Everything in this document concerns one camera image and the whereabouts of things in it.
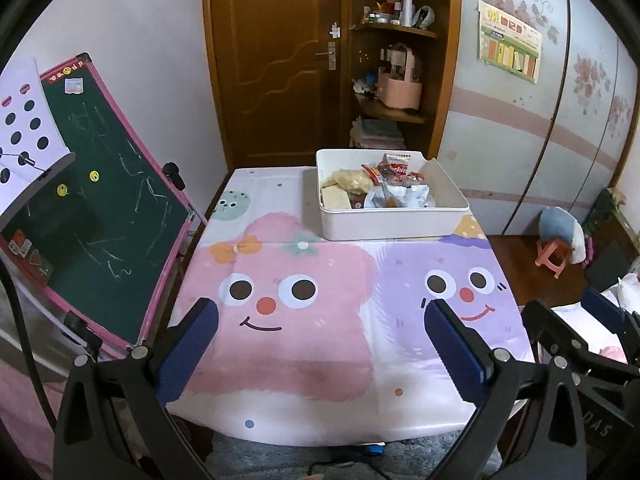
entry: small pink stool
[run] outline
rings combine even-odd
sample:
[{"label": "small pink stool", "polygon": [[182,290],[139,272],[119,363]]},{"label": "small pink stool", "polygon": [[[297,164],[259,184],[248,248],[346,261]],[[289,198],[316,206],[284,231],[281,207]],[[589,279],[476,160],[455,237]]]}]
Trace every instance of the small pink stool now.
[{"label": "small pink stool", "polygon": [[[552,254],[555,254],[556,252],[556,256],[562,260],[559,265],[556,265],[550,260]],[[540,240],[538,240],[538,257],[536,258],[536,265],[538,267],[540,265],[548,267],[555,273],[554,278],[558,278],[566,265],[566,261],[569,259],[569,254],[571,254],[571,246],[560,238],[549,240],[544,248],[542,247]]]}]

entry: wardrobe door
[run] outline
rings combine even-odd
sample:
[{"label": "wardrobe door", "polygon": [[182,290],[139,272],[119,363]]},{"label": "wardrobe door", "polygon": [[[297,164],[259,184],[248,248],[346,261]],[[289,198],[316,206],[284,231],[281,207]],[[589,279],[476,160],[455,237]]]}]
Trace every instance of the wardrobe door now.
[{"label": "wardrobe door", "polygon": [[524,193],[558,102],[567,0],[484,0],[542,33],[534,84],[478,59],[478,0],[462,0],[458,62],[438,161],[487,234],[499,234]]},{"label": "wardrobe door", "polygon": [[604,136],[591,171],[569,211],[578,219],[578,222],[585,219],[602,189],[609,187],[613,172],[620,160],[626,137],[630,133],[631,114],[636,101],[637,87],[638,68],[625,46],[618,40],[618,72],[616,73],[616,84],[609,109],[607,127],[604,130]]},{"label": "wardrobe door", "polygon": [[[569,1],[569,56],[558,116],[540,166],[506,234],[537,229],[535,220],[546,205],[572,208],[596,159],[609,117],[618,37],[589,0]],[[615,169],[615,161],[605,162],[611,171]]]}]

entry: green chalkboard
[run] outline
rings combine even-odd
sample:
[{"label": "green chalkboard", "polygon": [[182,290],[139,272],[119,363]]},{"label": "green chalkboard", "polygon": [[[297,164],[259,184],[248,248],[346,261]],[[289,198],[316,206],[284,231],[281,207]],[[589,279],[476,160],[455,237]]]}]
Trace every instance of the green chalkboard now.
[{"label": "green chalkboard", "polygon": [[[82,79],[81,93],[65,92],[68,78]],[[115,340],[135,344],[190,213],[127,131],[87,54],[45,74],[42,85],[76,160],[2,236],[8,242],[21,230],[52,265],[50,296],[57,294]]]}]

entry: snack package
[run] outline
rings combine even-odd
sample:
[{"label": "snack package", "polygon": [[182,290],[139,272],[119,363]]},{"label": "snack package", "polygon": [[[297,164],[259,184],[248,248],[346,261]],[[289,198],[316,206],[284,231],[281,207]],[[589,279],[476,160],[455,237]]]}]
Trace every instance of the snack package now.
[{"label": "snack package", "polygon": [[386,178],[380,173],[380,170],[375,166],[366,166],[365,164],[362,165],[362,169],[369,175],[371,182],[382,189],[385,197],[384,207],[400,207],[396,198],[390,192]]},{"label": "snack package", "polygon": [[343,190],[355,194],[367,194],[373,187],[369,175],[364,170],[337,170],[334,171],[322,187],[337,184]]},{"label": "snack package", "polygon": [[404,194],[404,207],[409,209],[421,209],[428,207],[429,186],[421,184],[418,186],[406,187]]},{"label": "snack package", "polygon": [[349,195],[349,202],[351,203],[351,209],[362,209],[364,207],[364,201],[368,196],[368,193],[366,195],[348,193],[348,195]]},{"label": "snack package", "polygon": [[382,186],[374,186],[367,193],[364,204],[364,209],[378,209],[386,207],[385,194],[382,191]]},{"label": "snack package", "polygon": [[407,174],[410,160],[411,155],[403,155],[402,153],[385,153],[385,156],[382,158],[382,162],[380,162],[378,168],[381,173],[384,174],[385,178],[389,178],[390,176],[385,173],[392,172],[396,179],[400,180],[401,177]]},{"label": "snack package", "polygon": [[322,205],[334,211],[351,209],[349,194],[337,184],[322,188]]},{"label": "snack package", "polygon": [[402,184],[405,187],[410,187],[421,186],[422,184],[426,184],[426,182],[424,180],[424,176],[421,173],[418,173],[417,171],[411,171],[404,176],[404,178],[402,179]]}]

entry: door lock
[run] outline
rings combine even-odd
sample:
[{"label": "door lock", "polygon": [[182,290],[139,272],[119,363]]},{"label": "door lock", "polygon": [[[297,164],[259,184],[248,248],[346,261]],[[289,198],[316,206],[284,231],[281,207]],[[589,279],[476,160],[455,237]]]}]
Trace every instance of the door lock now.
[{"label": "door lock", "polygon": [[335,70],[335,41],[328,41],[327,49],[327,52],[316,52],[316,56],[328,56],[329,70]]}]

